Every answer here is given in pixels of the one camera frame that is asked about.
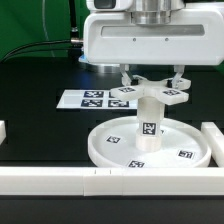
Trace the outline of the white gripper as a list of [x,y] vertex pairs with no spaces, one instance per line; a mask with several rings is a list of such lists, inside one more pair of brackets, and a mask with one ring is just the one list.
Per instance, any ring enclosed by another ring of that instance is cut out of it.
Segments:
[[224,61],[224,6],[188,6],[166,25],[136,25],[129,12],[98,12],[84,24],[84,54],[91,63],[121,64],[122,84],[133,75],[127,64],[175,65],[176,88],[183,65]]

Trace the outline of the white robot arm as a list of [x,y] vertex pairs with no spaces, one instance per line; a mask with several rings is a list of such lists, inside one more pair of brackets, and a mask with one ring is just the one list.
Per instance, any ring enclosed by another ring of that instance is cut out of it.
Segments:
[[86,0],[84,56],[92,64],[118,64],[129,85],[131,64],[187,65],[224,62],[224,2]]

